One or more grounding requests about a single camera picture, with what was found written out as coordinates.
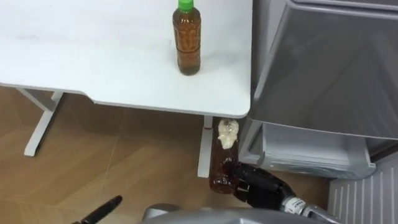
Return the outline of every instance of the plastic bottle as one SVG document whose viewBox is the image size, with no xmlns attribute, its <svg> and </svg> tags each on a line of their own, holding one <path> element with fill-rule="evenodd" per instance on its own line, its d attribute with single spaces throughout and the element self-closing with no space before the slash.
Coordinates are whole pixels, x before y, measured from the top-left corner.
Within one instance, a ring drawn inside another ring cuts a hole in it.
<svg viewBox="0 0 398 224">
<path fill-rule="evenodd" d="M 173 25 L 178 67 L 184 75 L 194 75 L 200 69 L 201 18 L 193 0 L 178 0 Z"/>
<path fill-rule="evenodd" d="M 233 174 L 238 164 L 238 140 L 230 142 L 228 147 L 220 141 L 220 125 L 228 125 L 230 120 L 221 120 L 213 123 L 213 142 L 211 145 L 211 161 L 209 185 L 212 191 L 219 194 L 233 194 L 238 187 L 238 179 Z"/>
</svg>

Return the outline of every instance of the gray surface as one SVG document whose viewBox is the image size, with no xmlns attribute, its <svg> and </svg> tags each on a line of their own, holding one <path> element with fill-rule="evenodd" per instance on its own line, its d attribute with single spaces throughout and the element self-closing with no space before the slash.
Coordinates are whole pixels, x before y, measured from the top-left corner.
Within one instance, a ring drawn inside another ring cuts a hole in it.
<svg viewBox="0 0 398 224">
<path fill-rule="evenodd" d="M 327 4 L 331 6 L 398 10 L 398 1 L 396 0 L 292 0 L 292 1 L 297 3 L 307 3 L 307 4 Z"/>
<path fill-rule="evenodd" d="M 225 209 L 210 208 L 198 211 L 172 212 L 150 218 L 141 224 L 320 224 L 309 218 L 259 209 Z"/>
<path fill-rule="evenodd" d="M 377 161 L 377 171 L 363 180 L 334 180 L 328 211 L 344 224 L 397 223 L 398 153 Z"/>
<path fill-rule="evenodd" d="M 360 179 L 371 175 L 364 138 L 263 124 L 252 148 L 261 148 L 262 169 L 331 178 Z"/>
<path fill-rule="evenodd" d="M 249 116 L 398 139 L 398 13 L 287 2 Z"/>
</svg>

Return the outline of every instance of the white table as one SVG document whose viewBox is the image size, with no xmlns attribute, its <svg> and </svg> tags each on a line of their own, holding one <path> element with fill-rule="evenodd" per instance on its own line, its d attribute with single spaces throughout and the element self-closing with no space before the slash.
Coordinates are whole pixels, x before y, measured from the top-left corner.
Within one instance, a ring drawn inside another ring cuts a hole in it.
<svg viewBox="0 0 398 224">
<path fill-rule="evenodd" d="M 250 107 L 252 1 L 197 0 L 201 70 L 177 67 L 177 0 L 0 2 L 0 85 L 44 110 L 26 149 L 34 156 L 63 92 L 95 103 L 242 118 Z M 40 90 L 54 91 L 51 99 Z M 203 129 L 199 176 L 208 175 L 212 130 Z"/>
</svg>

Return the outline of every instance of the table leg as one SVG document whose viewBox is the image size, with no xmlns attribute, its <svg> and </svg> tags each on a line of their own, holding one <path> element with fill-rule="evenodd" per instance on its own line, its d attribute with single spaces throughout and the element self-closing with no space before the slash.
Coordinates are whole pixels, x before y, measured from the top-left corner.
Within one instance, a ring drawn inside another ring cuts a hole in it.
<svg viewBox="0 0 398 224">
<path fill-rule="evenodd" d="M 205 116 L 201 131 L 198 177 L 208 178 L 211 159 L 211 141 L 213 140 L 213 117 Z"/>
<path fill-rule="evenodd" d="M 26 145 L 24 152 L 25 156 L 35 156 L 36 149 L 43 138 L 45 130 L 49 126 L 49 123 L 55 110 L 57 109 L 58 103 L 61 100 L 63 93 L 54 92 L 52 97 L 48 98 L 45 97 L 39 90 L 26 90 L 23 88 L 17 88 L 17 90 L 44 111 L 32 136 L 30 137 L 29 142 Z"/>
</svg>

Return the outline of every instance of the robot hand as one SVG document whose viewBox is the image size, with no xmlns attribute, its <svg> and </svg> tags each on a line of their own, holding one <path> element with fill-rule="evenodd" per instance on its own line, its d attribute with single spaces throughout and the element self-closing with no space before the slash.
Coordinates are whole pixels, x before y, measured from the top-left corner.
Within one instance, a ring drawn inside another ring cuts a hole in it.
<svg viewBox="0 0 398 224">
<path fill-rule="evenodd" d="M 337 218 L 323 209 L 309 205 L 297 198 L 293 190 L 283 180 L 265 170 L 238 164 L 234 174 L 239 178 L 238 189 L 234 196 L 253 208 L 280 210 L 324 223 L 340 223 Z"/>
</svg>

